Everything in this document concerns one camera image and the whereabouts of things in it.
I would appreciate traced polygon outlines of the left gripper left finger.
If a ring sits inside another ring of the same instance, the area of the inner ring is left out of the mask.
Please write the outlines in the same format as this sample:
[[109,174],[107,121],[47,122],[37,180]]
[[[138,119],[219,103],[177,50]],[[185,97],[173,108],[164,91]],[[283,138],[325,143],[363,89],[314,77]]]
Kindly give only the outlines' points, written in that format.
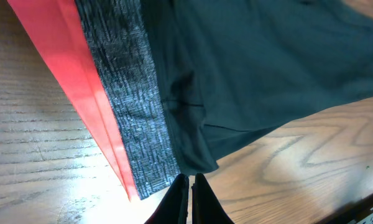
[[145,224],[185,224],[188,216],[189,178],[178,174]]

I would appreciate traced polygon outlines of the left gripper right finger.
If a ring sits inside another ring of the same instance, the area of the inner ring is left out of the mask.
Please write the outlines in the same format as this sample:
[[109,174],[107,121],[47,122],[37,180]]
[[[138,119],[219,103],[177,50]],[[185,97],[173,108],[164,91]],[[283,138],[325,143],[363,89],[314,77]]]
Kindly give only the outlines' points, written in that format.
[[195,175],[191,189],[192,224],[234,224],[202,173]]

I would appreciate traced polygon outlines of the black leggings red waistband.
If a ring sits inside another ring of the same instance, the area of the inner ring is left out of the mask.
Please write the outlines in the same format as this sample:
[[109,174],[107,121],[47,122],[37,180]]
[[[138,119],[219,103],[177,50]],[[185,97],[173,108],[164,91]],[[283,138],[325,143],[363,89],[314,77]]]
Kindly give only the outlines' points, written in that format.
[[373,97],[373,18],[342,1],[11,1],[145,199],[280,126]]

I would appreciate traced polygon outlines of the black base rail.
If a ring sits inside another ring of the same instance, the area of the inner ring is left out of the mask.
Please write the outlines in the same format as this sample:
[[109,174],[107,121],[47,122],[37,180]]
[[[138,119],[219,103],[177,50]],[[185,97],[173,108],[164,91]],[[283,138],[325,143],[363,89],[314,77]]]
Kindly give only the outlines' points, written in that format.
[[373,194],[345,205],[316,224],[373,224]]

